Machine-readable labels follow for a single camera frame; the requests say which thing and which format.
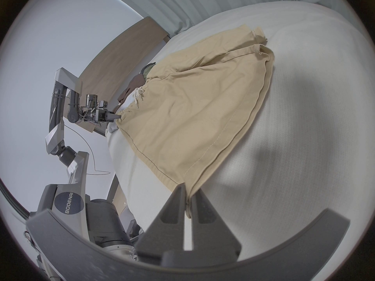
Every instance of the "cable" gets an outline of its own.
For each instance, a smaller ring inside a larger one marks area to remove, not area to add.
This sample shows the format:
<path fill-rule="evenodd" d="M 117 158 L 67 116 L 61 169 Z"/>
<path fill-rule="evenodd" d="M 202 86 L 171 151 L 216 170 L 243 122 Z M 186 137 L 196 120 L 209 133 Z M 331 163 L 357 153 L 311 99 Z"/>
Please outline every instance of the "cable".
<path fill-rule="evenodd" d="M 111 172 L 107 172 L 107 171 L 97 171 L 96 170 L 96 166 L 95 166 L 95 157 L 94 157 L 94 152 L 92 151 L 90 145 L 88 144 L 88 142 L 83 138 L 83 136 L 81 134 L 79 134 L 77 131 L 73 130 L 72 128 L 70 128 L 69 126 L 65 125 L 65 127 L 69 128 L 70 130 L 74 131 L 75 133 L 77 133 L 80 137 L 82 137 L 82 139 L 85 141 L 85 143 L 88 145 L 90 151 L 91 151 L 91 155 L 93 156 L 93 160 L 94 160 L 94 171 L 96 172 L 102 172 L 102 173 L 105 173 L 105 174 L 89 174 L 89 173 L 86 173 L 86 175 L 94 175 L 94 176 L 103 176 L 103 175 L 108 175 L 110 174 Z"/>

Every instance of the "white bed sheet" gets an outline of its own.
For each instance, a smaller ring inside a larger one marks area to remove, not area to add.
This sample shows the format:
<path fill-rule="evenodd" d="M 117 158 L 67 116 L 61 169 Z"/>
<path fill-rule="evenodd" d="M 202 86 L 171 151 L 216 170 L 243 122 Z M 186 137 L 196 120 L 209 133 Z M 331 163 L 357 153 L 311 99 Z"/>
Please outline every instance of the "white bed sheet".
<path fill-rule="evenodd" d="M 270 2 L 210 17 L 173 37 L 153 61 L 242 24 L 261 26 L 268 38 L 271 86 L 249 132 L 202 189 L 241 241 L 240 260 L 281 244 L 325 208 L 349 218 L 342 243 L 314 278 L 324 280 L 375 209 L 373 46 L 331 9 Z M 171 192 L 120 131 L 107 138 L 129 208 L 147 230 Z"/>

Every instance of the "bed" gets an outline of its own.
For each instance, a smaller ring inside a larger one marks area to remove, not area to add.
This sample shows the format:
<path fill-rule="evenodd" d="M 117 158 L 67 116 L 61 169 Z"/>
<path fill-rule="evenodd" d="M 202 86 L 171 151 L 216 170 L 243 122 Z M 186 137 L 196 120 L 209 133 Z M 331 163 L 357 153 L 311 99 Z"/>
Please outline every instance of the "bed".
<path fill-rule="evenodd" d="M 314 278 L 324 280 L 357 245 L 375 210 L 373 45 L 329 8 L 281 1 L 210 17 L 174 36 L 152 62 L 242 24 L 261 26 L 268 38 L 271 86 L 251 129 L 202 190 L 240 240 L 239 260 L 286 241 L 325 208 L 349 218 L 342 243 Z M 146 231 L 171 192 L 120 131 L 106 136 L 129 209 Z M 189 228 L 186 219 L 186 249 Z"/>

